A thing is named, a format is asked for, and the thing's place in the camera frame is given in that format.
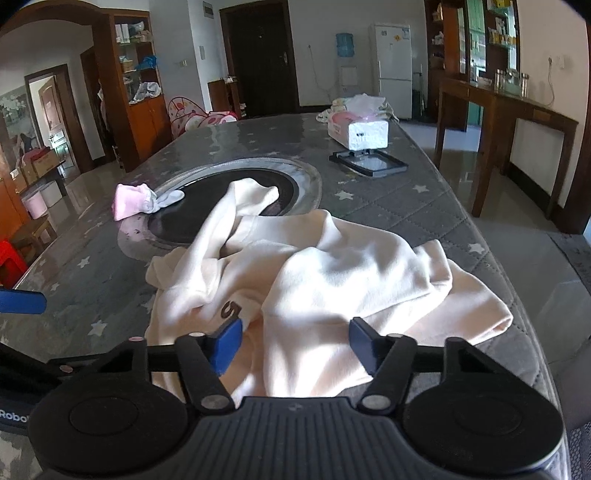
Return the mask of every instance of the folded cloth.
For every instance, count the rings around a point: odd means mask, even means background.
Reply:
[[[137,187],[119,183],[113,199],[113,217],[118,222],[139,212],[155,213],[184,199],[184,192],[173,190],[158,197],[145,183]]]
[[[511,324],[507,306],[449,261],[439,241],[413,249],[325,210],[257,216],[277,198],[253,179],[231,183],[192,245],[154,257],[146,273],[158,288],[150,345],[242,319],[242,346],[221,377],[237,403],[334,396],[370,381],[348,343],[355,316],[424,345],[448,336],[482,342]],[[153,381],[182,396],[175,375]]]

